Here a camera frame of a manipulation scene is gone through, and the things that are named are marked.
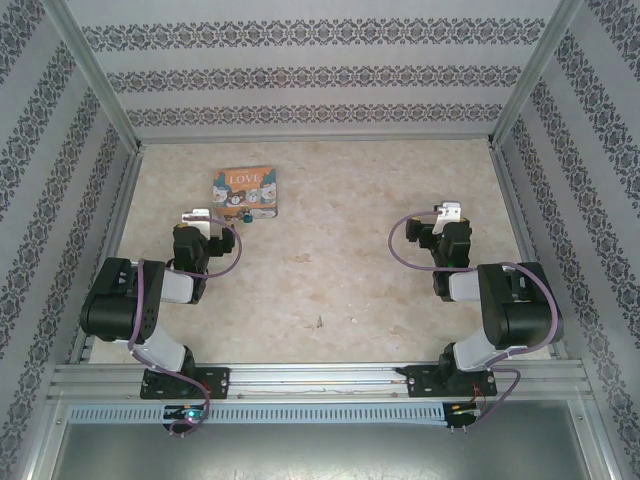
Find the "aluminium frame post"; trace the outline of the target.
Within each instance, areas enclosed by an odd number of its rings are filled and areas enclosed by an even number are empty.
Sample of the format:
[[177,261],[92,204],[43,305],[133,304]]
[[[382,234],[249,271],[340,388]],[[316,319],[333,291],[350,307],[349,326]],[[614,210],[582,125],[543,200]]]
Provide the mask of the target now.
[[141,141],[67,2],[65,0],[41,0],[41,3],[66,43],[76,64],[80,67],[89,86],[96,94],[120,139],[129,152],[137,152]]
[[489,135],[489,143],[492,148],[496,148],[505,141],[512,125],[524,108],[530,93],[539,81],[560,40],[583,3],[584,0],[559,0],[492,133]]

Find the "bear print tin box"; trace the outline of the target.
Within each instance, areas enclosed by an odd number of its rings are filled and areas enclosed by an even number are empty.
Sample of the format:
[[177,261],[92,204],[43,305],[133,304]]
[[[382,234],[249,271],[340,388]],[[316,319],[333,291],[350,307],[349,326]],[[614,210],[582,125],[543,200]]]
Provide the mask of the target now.
[[249,210],[254,220],[278,215],[277,172],[272,166],[234,167],[215,172],[212,203],[216,213],[227,220],[242,221]]

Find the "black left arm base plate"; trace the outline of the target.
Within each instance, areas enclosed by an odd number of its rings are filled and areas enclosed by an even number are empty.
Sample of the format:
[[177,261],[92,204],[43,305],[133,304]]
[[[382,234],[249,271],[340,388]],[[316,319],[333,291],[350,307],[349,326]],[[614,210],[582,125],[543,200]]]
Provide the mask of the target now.
[[[193,380],[202,385],[213,400],[227,398],[230,385],[230,370],[223,367],[196,367]],[[204,394],[199,387],[179,380],[175,376],[144,371],[140,387],[143,400],[189,399],[203,400]]]

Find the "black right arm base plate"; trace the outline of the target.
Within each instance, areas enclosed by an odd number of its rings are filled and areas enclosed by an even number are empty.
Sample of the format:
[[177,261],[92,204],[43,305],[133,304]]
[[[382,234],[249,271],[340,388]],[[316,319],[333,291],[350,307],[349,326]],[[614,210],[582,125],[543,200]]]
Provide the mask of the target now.
[[493,375],[489,371],[446,370],[436,365],[409,365],[396,368],[404,376],[411,398],[472,397],[476,390],[485,396],[497,395]]

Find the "grey metal shelf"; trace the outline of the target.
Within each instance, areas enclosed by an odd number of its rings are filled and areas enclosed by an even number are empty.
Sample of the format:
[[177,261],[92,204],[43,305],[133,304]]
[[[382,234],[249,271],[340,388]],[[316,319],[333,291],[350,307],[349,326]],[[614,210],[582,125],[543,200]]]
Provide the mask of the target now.
[[52,480],[610,480],[586,419],[508,403],[466,431],[401,424],[72,424]]

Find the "aluminium front rail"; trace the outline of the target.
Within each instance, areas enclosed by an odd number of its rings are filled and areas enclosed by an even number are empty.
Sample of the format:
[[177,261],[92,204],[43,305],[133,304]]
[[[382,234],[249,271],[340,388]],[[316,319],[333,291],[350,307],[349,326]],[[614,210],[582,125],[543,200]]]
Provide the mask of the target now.
[[[415,401],[418,377],[401,374],[399,363],[228,364],[223,384],[229,403],[360,403]],[[140,364],[76,364],[54,368],[48,401],[125,403],[138,401]],[[509,360],[493,369],[492,383],[513,401],[594,398],[579,360]]]

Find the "aluminium side rail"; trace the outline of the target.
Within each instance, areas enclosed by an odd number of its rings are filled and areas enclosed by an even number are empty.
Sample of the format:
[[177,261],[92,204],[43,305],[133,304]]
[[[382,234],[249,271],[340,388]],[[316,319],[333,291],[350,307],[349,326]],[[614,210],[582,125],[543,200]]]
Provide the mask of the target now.
[[[523,262],[537,260],[537,251],[527,230],[526,215],[523,213],[503,155],[491,143],[488,143],[488,148],[521,260]],[[555,344],[549,344],[533,353],[520,355],[518,359],[568,360],[569,355],[564,343],[560,341]]]
[[[121,172],[122,175],[116,195],[108,212],[108,221],[105,225],[106,230],[103,232],[104,235],[101,240],[100,250],[94,264],[94,270],[89,277],[87,294],[81,302],[81,307],[84,305],[104,261],[109,257],[116,256],[118,252],[145,150],[146,146],[140,145],[135,152],[132,152],[127,160],[126,168]],[[84,361],[83,352],[87,341],[87,334],[83,332],[79,323],[71,340],[68,356],[63,363],[82,363]]]

